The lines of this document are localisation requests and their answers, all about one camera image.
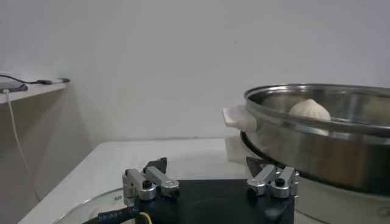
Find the black charger cable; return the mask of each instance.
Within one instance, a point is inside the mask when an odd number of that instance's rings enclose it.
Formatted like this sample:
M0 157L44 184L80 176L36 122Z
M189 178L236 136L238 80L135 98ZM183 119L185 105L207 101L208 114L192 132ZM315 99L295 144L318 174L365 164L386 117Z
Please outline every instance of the black charger cable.
M97 217L90 219L83 224L120 224L138 216L145 216L147 223L152 224L149 214L140 212L137 207L126 207L120 210L102 212Z
M70 79L52 79L52 80L51 80L51 79L50 79L50 80L47 79L47 80L37 80L37 81L27 82L27 81L24 81L24 80L21 80L21 79L12 77L12 76L7 75L7 74L2 73L2 72L0 72L0 77L12 79L12 80L15 80L15 81L24 83L24 84L52 85L52 84L56 84L56 83L66 83L66 82L70 82Z

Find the screw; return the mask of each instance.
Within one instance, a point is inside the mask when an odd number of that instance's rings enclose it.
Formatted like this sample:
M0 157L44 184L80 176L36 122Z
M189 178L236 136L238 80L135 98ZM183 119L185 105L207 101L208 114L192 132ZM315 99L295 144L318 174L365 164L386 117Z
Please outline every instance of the screw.
M284 179L282 179L282 178L278 178L278 179L276 179L275 180L275 185L277 186L277 187L283 187L284 185L285 185L285 181L284 181Z
M152 182L151 181L145 180L145 181L142 182L142 188L149 189L151 187L152 187Z

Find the white table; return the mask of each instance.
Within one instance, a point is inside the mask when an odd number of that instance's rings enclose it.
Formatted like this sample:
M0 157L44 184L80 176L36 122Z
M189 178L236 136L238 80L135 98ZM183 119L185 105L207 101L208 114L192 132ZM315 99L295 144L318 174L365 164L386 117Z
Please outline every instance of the white table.
M168 158L174 179L247 178L246 168L226 159L223 139L106 142L94 149L20 224L50 224L83 201L122 186L125 169ZM296 214L296 223L314 223Z

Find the metal bracket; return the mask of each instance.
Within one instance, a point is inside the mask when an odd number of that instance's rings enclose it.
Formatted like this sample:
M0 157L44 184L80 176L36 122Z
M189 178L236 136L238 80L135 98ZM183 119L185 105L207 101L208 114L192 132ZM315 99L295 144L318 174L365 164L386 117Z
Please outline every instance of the metal bracket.
M299 173L293 167L285 167L283 170L274 165L267 165L260 173L247 180L248 193L253 197L259 197L266 193L266 188L271 188L271 194L277 198L288 198L291 194L298 195Z
M248 192L256 197L265 194L266 185L274 178L276 178L276 167L274 165L267 165L258 175L246 181L249 186Z
M146 168L145 178L160 186L161 194L165 197L177 198L180 195L179 182L168 178L154 166Z
M136 169L126 170L122 176L122 182L124 198L139 196L141 200L152 200L156 197L156 185L145 179Z
M288 198L289 195L298 195L299 173L291 166L286 166L280 176L271 183L271 192L274 197Z

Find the white cable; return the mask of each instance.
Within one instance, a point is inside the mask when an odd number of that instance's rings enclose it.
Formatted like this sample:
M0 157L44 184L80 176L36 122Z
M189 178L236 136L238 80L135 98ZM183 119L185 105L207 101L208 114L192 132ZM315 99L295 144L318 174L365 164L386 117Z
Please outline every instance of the white cable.
M9 108L10 108L13 134L15 135L15 141L16 141L16 144L18 146L20 155L22 156L23 164L26 167L27 176L29 177L29 180L30 180L30 185L32 187L32 190L34 192L35 197L37 198L38 201L40 201L37 189L35 188L35 185L34 185L34 179L32 178L30 167L29 167L29 165L27 163L26 157L24 156L24 153L22 151L22 147L20 146L20 143L19 143L18 132L16 131L15 118L13 117L13 110L12 110L12 105L11 105L11 100L10 100L10 94L9 94L10 91L5 89L5 90L3 90L3 93L5 94L5 99L6 99L7 103L8 103Z

